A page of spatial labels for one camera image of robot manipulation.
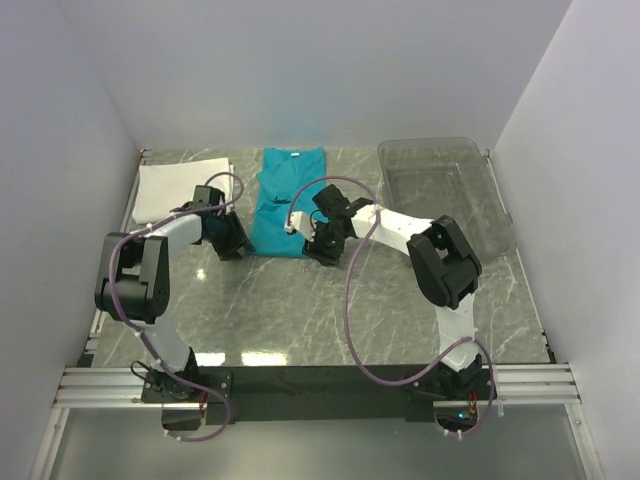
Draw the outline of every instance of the purple cable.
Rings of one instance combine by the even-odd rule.
[[[295,206],[296,200],[298,200],[298,198],[300,197],[302,192],[304,190],[306,190],[307,188],[309,188],[314,183],[318,183],[318,182],[321,182],[321,181],[324,181],[324,180],[344,180],[344,181],[347,181],[347,182],[354,183],[354,184],[358,185],[359,187],[361,187],[362,189],[364,189],[367,192],[367,194],[371,197],[371,199],[373,200],[373,203],[376,206],[378,205],[378,200],[376,198],[376,194],[373,192],[373,190],[371,190],[371,188],[369,188],[363,182],[361,182],[359,180],[356,180],[355,178],[345,177],[345,176],[342,176],[342,175],[327,175],[327,176],[319,177],[319,178],[316,178],[315,180],[310,181],[309,183],[303,185],[302,188],[300,188],[300,190],[298,190],[298,192],[293,197],[293,200],[291,202],[291,206],[289,207],[289,212],[287,214],[287,225],[291,225],[291,214],[293,213],[293,208]],[[378,210],[376,208],[375,212],[376,212],[375,222],[373,223],[373,225],[371,226],[369,231],[366,233],[366,235],[364,236],[362,241],[356,247],[356,250],[353,253],[353,256],[351,257],[351,260],[349,261],[349,267],[347,268],[347,275],[346,275],[345,282],[344,282],[344,295],[343,295],[343,299],[342,299],[342,319],[343,319],[343,323],[344,323],[344,336],[345,336],[345,338],[347,340],[347,346],[349,347],[349,352],[351,353],[351,356],[353,357],[353,360],[356,362],[356,365],[358,366],[360,371],[369,380],[377,383],[378,385],[383,385],[385,387],[402,387],[402,386],[405,386],[405,385],[409,385],[409,384],[419,380],[420,378],[424,377],[427,373],[429,373],[431,370],[433,370],[436,367],[436,365],[438,365],[438,363],[440,363],[442,361],[442,359],[444,359],[444,357],[446,357],[449,353],[451,353],[453,350],[455,350],[457,347],[459,347],[463,343],[474,342],[476,345],[478,345],[478,347],[480,347],[480,350],[482,350],[482,353],[484,353],[485,357],[487,358],[487,363],[489,364],[489,378],[490,378],[490,381],[491,381],[491,394],[489,396],[489,401],[487,403],[487,409],[485,410],[483,415],[480,418],[478,418],[478,421],[476,422],[476,424],[472,428],[470,428],[466,432],[462,432],[461,433],[462,436],[466,436],[466,435],[476,431],[486,421],[486,419],[487,419],[487,417],[489,415],[489,412],[491,410],[491,406],[493,405],[493,400],[494,400],[494,398],[493,398],[494,395],[493,394],[495,392],[495,378],[494,378],[494,371],[493,371],[493,362],[491,361],[491,356],[489,355],[489,352],[487,351],[486,347],[481,342],[479,342],[478,340],[476,340],[474,338],[471,338],[471,337],[463,337],[463,338],[457,340],[456,342],[452,343],[451,345],[449,345],[429,365],[424,367],[418,373],[416,373],[415,375],[412,375],[409,378],[405,378],[403,380],[385,380],[383,378],[379,378],[379,377],[375,376],[365,366],[365,364],[362,362],[362,360],[358,356],[358,352],[356,352],[356,348],[355,348],[355,346],[353,344],[353,339],[351,338],[351,329],[349,327],[350,286],[351,286],[351,280],[353,278],[353,272],[355,270],[355,265],[356,265],[356,262],[358,261],[358,257],[360,257],[360,254],[362,253],[362,250],[364,249],[365,244],[371,238],[371,236],[373,235],[373,232],[375,232],[376,228],[378,228],[378,226],[380,225],[380,221],[381,221],[380,210]],[[449,432],[449,435],[450,436],[455,436],[455,433]]]
[[[138,327],[136,324],[134,324],[131,319],[129,317],[127,317],[127,314],[125,313],[124,309],[122,308],[122,302],[120,302],[120,297],[118,297],[118,291],[116,289],[116,270],[117,270],[117,266],[118,266],[118,257],[120,255],[120,251],[122,250],[122,247],[124,247],[128,242],[130,242],[131,240],[133,240],[134,238],[138,238],[141,237],[143,235],[147,235],[155,230],[157,230],[158,228],[164,227],[165,225],[173,222],[174,220],[177,220],[178,218],[187,216],[187,215],[191,215],[194,213],[203,213],[203,212],[213,212],[216,210],[220,210],[223,208],[228,207],[229,205],[232,205],[233,203],[235,203],[236,201],[238,201],[238,199],[242,196],[242,193],[244,192],[244,184],[242,183],[242,180],[240,180],[240,178],[231,173],[231,172],[219,172],[216,173],[215,175],[211,176],[206,182],[205,185],[208,185],[213,179],[221,176],[221,175],[228,175],[230,177],[232,177],[233,179],[235,179],[238,182],[238,185],[240,186],[240,191],[239,193],[234,196],[233,198],[231,198],[231,200],[229,200],[228,202],[225,203],[221,203],[220,205],[214,205],[211,207],[202,207],[202,208],[194,208],[192,210],[186,210],[183,212],[177,212],[174,213],[170,216],[168,216],[167,218],[163,218],[162,220],[160,220],[159,222],[154,223],[153,225],[151,225],[150,227],[144,228],[142,230],[137,230],[135,232],[131,232],[129,235],[125,236],[124,238],[122,238],[122,240],[120,240],[115,248],[113,249],[113,252],[111,253],[111,257],[109,258],[109,290],[111,291],[111,296],[113,298],[113,306],[116,310],[116,313],[118,314],[118,317],[120,317],[120,320],[122,320],[122,322],[127,325],[128,327],[132,328],[139,336],[140,336],[140,340],[142,340],[142,343],[144,344],[144,346],[147,348],[147,350],[149,351],[149,354],[151,355],[151,357],[157,361],[160,362],[159,365],[162,368],[162,370],[169,375],[169,377],[171,377],[173,380],[175,380],[176,382],[185,385],[189,388],[193,388],[195,390],[199,390],[201,392],[204,392],[208,395],[211,395],[213,397],[215,397],[216,399],[220,400],[227,411],[227,415],[226,418],[224,419],[224,422],[222,423],[222,425],[220,425],[220,427],[213,433],[209,434],[209,435],[204,435],[202,437],[182,437],[174,432],[168,432],[168,435],[178,439],[182,442],[203,442],[205,440],[210,440],[214,437],[217,437],[218,435],[220,435],[223,430],[227,427],[227,425],[229,425],[229,423],[231,422],[231,417],[232,417],[232,410],[231,410],[231,404],[229,403],[229,400],[222,395],[219,392],[216,392],[215,390],[209,388],[209,387],[205,387],[204,385],[198,385],[197,383],[191,382],[189,380],[186,380],[184,378],[179,377],[178,375],[176,375],[176,373],[171,370],[171,368],[164,362],[164,360],[162,360],[162,358],[160,358],[160,355],[158,355],[157,350],[154,348],[154,346],[152,345],[151,341],[147,338],[147,335],[145,334],[144,330],[140,327]]]

